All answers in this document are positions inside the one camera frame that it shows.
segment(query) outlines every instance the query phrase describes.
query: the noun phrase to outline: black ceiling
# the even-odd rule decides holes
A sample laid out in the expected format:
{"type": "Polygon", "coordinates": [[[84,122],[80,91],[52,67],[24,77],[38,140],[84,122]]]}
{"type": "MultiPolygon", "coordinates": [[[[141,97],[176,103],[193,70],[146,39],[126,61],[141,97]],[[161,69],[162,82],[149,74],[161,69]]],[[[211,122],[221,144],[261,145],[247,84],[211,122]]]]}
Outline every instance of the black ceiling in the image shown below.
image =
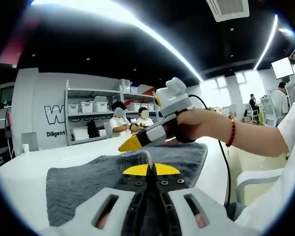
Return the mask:
{"type": "MultiPolygon", "coordinates": [[[[253,68],[275,14],[262,0],[250,0],[248,18],[218,23],[205,0],[115,1],[169,41],[203,79],[253,68]]],[[[28,39],[18,68],[130,79],[151,86],[161,86],[173,76],[194,76],[163,45],[136,27],[65,8],[34,13],[40,24],[28,39]]],[[[285,26],[279,16],[278,28],[285,26]]],[[[259,69],[269,68],[294,48],[295,42],[277,31],[259,69]]]]}

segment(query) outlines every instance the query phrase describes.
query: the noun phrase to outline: black cable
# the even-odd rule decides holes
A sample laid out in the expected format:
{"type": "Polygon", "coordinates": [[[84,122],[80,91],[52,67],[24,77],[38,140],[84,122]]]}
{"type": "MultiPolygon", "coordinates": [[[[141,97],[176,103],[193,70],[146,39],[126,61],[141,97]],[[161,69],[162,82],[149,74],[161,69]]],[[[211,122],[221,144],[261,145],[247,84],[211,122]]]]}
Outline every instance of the black cable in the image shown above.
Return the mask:
{"type": "MultiPolygon", "coordinates": [[[[189,97],[196,97],[197,99],[199,99],[203,103],[206,110],[208,110],[205,102],[200,97],[198,97],[197,95],[193,95],[193,94],[189,95],[189,97]]],[[[226,203],[224,205],[224,207],[227,208],[227,206],[229,205],[230,200],[231,200],[231,186],[232,186],[232,184],[231,184],[231,171],[230,171],[230,166],[228,165],[228,161],[226,159],[226,156],[225,156],[221,141],[218,140],[218,143],[220,145],[220,148],[221,148],[221,151],[222,151],[222,154],[223,154],[223,157],[224,157],[224,161],[225,161],[225,164],[226,164],[226,167],[227,167],[227,174],[228,174],[228,196],[227,196],[227,201],[226,201],[226,203]]]]}

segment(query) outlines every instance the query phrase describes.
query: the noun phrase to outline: gray cloth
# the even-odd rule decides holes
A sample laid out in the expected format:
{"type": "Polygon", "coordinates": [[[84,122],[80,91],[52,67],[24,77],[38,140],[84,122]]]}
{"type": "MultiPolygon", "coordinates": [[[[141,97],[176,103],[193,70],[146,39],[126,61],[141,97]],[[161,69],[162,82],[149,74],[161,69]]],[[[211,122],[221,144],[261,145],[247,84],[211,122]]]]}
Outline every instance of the gray cloth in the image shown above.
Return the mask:
{"type": "MultiPolygon", "coordinates": [[[[154,162],[168,164],[180,170],[191,187],[195,185],[207,155],[207,146],[198,143],[161,145],[141,150],[143,149],[151,154],[154,162]]],[[[113,187],[127,168],[147,163],[146,156],[138,152],[100,156],[82,166],[50,168],[46,182],[50,226],[60,226],[71,220],[77,206],[102,188],[113,187]]],[[[150,201],[148,205],[148,209],[153,207],[150,201]]],[[[147,224],[150,224],[150,220],[153,221],[153,217],[146,220],[147,224]]]]}

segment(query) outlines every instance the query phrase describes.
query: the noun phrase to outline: led light strip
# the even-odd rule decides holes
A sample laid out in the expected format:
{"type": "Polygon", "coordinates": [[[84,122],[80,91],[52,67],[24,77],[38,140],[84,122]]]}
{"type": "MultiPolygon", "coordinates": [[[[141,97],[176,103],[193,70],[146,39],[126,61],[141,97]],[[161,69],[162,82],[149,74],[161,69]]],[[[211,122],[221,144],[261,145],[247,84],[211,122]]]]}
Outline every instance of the led light strip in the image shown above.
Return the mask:
{"type": "Polygon", "coordinates": [[[259,58],[257,64],[256,64],[255,67],[254,67],[254,70],[257,70],[258,66],[260,65],[261,61],[262,61],[263,58],[265,57],[266,52],[268,51],[268,49],[269,49],[269,47],[270,47],[270,45],[271,45],[271,42],[272,42],[272,40],[273,40],[273,38],[274,38],[274,34],[275,34],[275,31],[276,31],[277,23],[278,23],[278,16],[275,15],[275,17],[274,17],[274,22],[273,22],[273,26],[272,26],[272,30],[271,30],[271,34],[270,34],[269,39],[268,39],[268,41],[267,41],[267,43],[266,43],[266,45],[265,45],[265,49],[264,49],[264,51],[262,52],[262,54],[261,54],[261,56],[260,56],[260,58],[259,58]]]}
{"type": "Polygon", "coordinates": [[[192,67],[192,65],[169,42],[167,42],[162,36],[160,36],[150,27],[140,22],[131,12],[127,11],[115,2],[109,0],[34,0],[32,2],[32,5],[39,4],[62,5],[77,10],[92,12],[120,22],[132,24],[143,30],[145,33],[147,33],[152,38],[161,43],[164,47],[166,47],[183,64],[185,64],[185,66],[197,77],[200,82],[203,82],[203,79],[192,67]]]}

